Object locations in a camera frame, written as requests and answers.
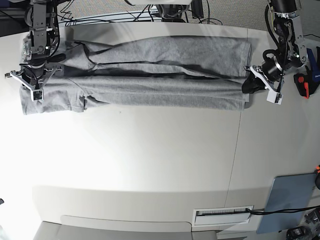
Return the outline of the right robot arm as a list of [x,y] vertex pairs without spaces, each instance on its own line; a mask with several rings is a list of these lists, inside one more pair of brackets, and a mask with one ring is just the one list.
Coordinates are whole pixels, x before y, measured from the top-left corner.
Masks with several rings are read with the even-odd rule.
[[20,71],[5,76],[22,83],[38,100],[49,78],[63,71],[60,62],[66,58],[57,53],[60,46],[58,5],[61,0],[31,0],[24,14],[29,27],[23,39]]

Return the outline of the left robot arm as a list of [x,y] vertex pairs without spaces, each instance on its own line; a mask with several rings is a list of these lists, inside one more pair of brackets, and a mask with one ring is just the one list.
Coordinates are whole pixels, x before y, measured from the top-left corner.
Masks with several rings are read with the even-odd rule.
[[255,76],[249,67],[248,78],[241,90],[244,94],[253,94],[263,90],[267,84],[280,82],[285,72],[291,68],[300,68],[307,62],[307,48],[300,16],[297,14],[296,0],[270,0],[264,11],[267,31],[276,45],[276,49],[263,52],[263,63],[256,71],[266,78],[266,83]]

